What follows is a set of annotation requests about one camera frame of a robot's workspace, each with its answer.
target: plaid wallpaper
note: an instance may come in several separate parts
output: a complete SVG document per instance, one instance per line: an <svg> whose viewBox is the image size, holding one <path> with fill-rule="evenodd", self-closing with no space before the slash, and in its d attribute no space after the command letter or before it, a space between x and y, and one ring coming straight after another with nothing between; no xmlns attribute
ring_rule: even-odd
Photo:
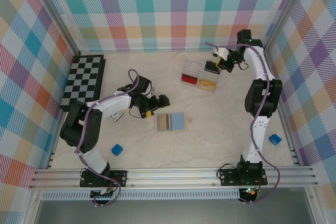
<svg viewBox="0 0 336 224"><path fill-rule="evenodd" d="M202 49L264 38L281 0L54 0L82 50Z"/></svg>
<svg viewBox="0 0 336 224"><path fill-rule="evenodd" d="M305 165L320 180L324 213L336 223L336 0L299 0L270 52Z"/></svg>
<svg viewBox="0 0 336 224"><path fill-rule="evenodd" d="M73 55L40 0L0 0L0 223L18 223L59 122Z"/></svg>
<svg viewBox="0 0 336 224"><path fill-rule="evenodd" d="M280 3L280 5L279 5L279 7L278 7L278 9L277 9L277 11L276 11L276 13L275 13L273 19L272 19L272 22L271 22L270 26L268 27L268 30L267 30L267 32L266 32L266 35L265 35L265 37L264 37L263 40L262 40L262 43L263 43L264 45L266 45L266 43L267 43L267 41L268 41L268 38L269 38L270 34L271 34L272 31L273 31L274 25L275 25L275 24L277 23L277 21L279 20L279 17L280 17L280 15L281 15L281 13L282 13L282 11L283 11L283 9L284 9L284 6L285 6L285 4L287 3L287 1L288 1L288 0L282 0L282 1L281 1L281 3Z"/></svg>

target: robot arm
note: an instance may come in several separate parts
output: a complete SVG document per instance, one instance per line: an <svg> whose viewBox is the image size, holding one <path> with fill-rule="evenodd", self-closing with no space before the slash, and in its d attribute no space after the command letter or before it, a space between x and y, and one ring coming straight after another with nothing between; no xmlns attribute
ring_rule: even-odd
<svg viewBox="0 0 336 224"><path fill-rule="evenodd" d="M139 76L139 84L135 89L129 93L125 93L135 86L129 84L125 87L119 88L114 94L115 96L108 98L102 102L89 102L82 103L77 101L71 106L68 116L61 128L60 137L66 141L69 146L77 147L83 125L80 121L84 120L84 117L88 109L96 103L97 105L91 110L87 120L87 130L85 132L84 141L80 147L81 159L96 173L108 176L110 166L108 162L101 156L98 147L96 146L101 121L109 117L110 115L131 108L133 106L139 108L141 118L148 118L153 115L153 111L158 108L169 106L169 99L165 95L160 95L159 99L153 95L154 88L152 82L142 76Z"/></svg>
<svg viewBox="0 0 336 224"><path fill-rule="evenodd" d="M235 51L212 45L214 47L213 55L217 57L218 60L217 63L208 61L206 70L209 69L211 72L218 72L221 70L232 72L234 66L242 62L247 63L247 66L251 66L253 69L255 79L252 81L245 98L245 110L250 113L250 121L252 122L254 120L253 125L251 125L251 130L258 149L256 149L255 144L251 139L250 144L245 148L240 157L240 162L237 164L238 181L245 185L253 185L253 183L261 178L263 172L262 158L258 151L260 151L260 153L262 151L267 124L270 117L277 109L282 82L280 80L275 80L275 77L271 74L265 58L263 57L264 49L261 40L252 39L250 30L242 30L238 32L237 44L241 46ZM261 106L267 87L266 75L269 79L270 88L265 103L262 105L261 111L257 115L257 111Z"/></svg>

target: metal rail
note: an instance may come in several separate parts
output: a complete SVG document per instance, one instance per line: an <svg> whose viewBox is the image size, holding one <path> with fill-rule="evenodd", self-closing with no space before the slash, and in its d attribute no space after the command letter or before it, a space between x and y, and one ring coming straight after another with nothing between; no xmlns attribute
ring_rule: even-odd
<svg viewBox="0 0 336 224"><path fill-rule="evenodd" d="M277 172L272 167L264 167L268 185L273 187ZM310 166L280 166L281 180L278 187L314 187L317 178ZM218 168L163 168L128 169L127 183L123 190L133 189L205 189L205 188L245 188L246 186L222 187L216 177ZM80 169L38 169L30 188L33 190L80 189Z"/></svg>

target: clear plastic box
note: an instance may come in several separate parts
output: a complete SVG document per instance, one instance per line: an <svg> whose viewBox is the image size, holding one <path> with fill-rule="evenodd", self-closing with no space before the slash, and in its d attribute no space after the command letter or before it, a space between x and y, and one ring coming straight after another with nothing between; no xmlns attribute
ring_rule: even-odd
<svg viewBox="0 0 336 224"><path fill-rule="evenodd" d="M203 69L198 79L197 86L199 89L215 92L218 81L219 74L208 72Z"/></svg>
<svg viewBox="0 0 336 224"><path fill-rule="evenodd" d="M205 62L193 60L190 58L185 59L181 80L185 83L197 85L199 75L205 67Z"/></svg>

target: black and white checkered board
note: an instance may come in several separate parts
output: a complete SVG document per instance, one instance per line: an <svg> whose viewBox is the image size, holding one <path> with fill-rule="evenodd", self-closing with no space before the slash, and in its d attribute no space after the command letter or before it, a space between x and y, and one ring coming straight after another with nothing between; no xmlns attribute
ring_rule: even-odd
<svg viewBox="0 0 336 224"><path fill-rule="evenodd" d="M75 101L99 99L104 67L104 55L74 57L61 104L64 111Z"/></svg>

